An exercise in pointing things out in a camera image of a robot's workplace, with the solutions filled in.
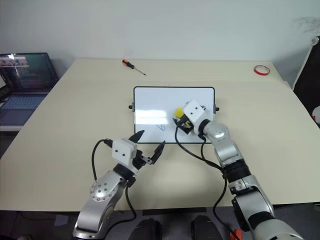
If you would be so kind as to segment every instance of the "white wall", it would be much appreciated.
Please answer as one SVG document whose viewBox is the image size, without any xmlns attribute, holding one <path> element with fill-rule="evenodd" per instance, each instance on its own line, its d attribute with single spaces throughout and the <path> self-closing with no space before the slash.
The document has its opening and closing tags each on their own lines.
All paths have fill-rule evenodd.
<svg viewBox="0 0 320 240">
<path fill-rule="evenodd" d="M 270 60 L 292 82 L 320 34 L 319 0 L 0 0 L 0 52 Z"/>
</svg>

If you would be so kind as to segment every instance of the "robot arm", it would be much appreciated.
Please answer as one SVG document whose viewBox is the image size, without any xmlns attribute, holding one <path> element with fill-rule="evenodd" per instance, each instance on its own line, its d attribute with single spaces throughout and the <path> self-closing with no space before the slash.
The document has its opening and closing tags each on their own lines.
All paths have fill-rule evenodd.
<svg viewBox="0 0 320 240">
<path fill-rule="evenodd" d="M 98 178 L 90 189 L 90 197 L 81 210 L 73 230 L 73 236 L 78 239 L 104 239 L 114 207 L 121 198 L 124 188 L 131 187 L 136 181 L 135 175 L 145 164 L 154 164 L 160 157 L 165 142 L 161 143 L 154 155 L 144 157 L 142 151 L 137 149 L 136 142 L 144 131 L 137 132 L 129 139 L 106 143 L 112 148 L 112 157 L 117 165 L 104 176 Z"/>
<path fill-rule="evenodd" d="M 256 177 L 250 173 L 239 148 L 231 140 L 226 125 L 208 120 L 205 109 L 192 100 L 183 108 L 184 116 L 175 121 L 180 128 L 193 127 L 199 136 L 208 138 L 227 178 L 234 212 L 242 230 L 251 231 L 255 240 L 303 239 L 285 222 L 275 219 L 274 209 Z"/>
</svg>

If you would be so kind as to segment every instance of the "laptop keyboard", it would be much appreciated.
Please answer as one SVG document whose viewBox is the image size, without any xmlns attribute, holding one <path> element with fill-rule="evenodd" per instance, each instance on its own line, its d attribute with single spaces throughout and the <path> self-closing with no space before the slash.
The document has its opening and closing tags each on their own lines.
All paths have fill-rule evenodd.
<svg viewBox="0 0 320 240">
<path fill-rule="evenodd" d="M 36 109 L 46 96 L 12 96 L 2 109 Z"/>
</svg>

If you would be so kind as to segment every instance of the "whiteboard frame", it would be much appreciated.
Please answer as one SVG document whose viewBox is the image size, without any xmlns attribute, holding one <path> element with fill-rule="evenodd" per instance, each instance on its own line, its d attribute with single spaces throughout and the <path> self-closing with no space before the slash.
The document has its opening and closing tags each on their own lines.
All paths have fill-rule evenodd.
<svg viewBox="0 0 320 240">
<path fill-rule="evenodd" d="M 213 89 L 213 116 L 212 119 L 215 119 L 216 115 L 216 89 L 213 86 L 135 86 L 133 88 L 133 103 L 132 103 L 132 111 L 133 111 L 133 129 L 134 133 L 136 133 L 136 96 L 135 96 L 135 89 L 136 88 L 185 88 L 185 89 Z M 139 142 L 138 144 L 160 144 L 161 142 Z M 176 142 L 165 142 L 166 144 L 177 144 Z M 180 142 L 180 144 L 203 144 L 203 142 Z"/>
</svg>

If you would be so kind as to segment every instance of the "screwdriver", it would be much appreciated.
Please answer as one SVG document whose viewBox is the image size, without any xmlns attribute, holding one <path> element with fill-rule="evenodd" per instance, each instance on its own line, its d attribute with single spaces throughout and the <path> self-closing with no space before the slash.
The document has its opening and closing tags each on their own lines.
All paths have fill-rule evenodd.
<svg viewBox="0 0 320 240">
<path fill-rule="evenodd" d="M 123 65 L 125 65 L 125 66 L 127 66 L 127 67 L 129 67 L 129 68 L 135 69 L 135 70 L 137 70 L 138 72 L 140 72 L 141 74 L 147 76 L 144 72 L 142 72 L 142 71 L 140 71 L 139 69 L 137 69 L 137 68 L 135 67 L 135 65 L 131 64 L 127 59 L 123 59 L 123 60 L 122 60 L 122 63 L 123 63 Z"/>
</svg>

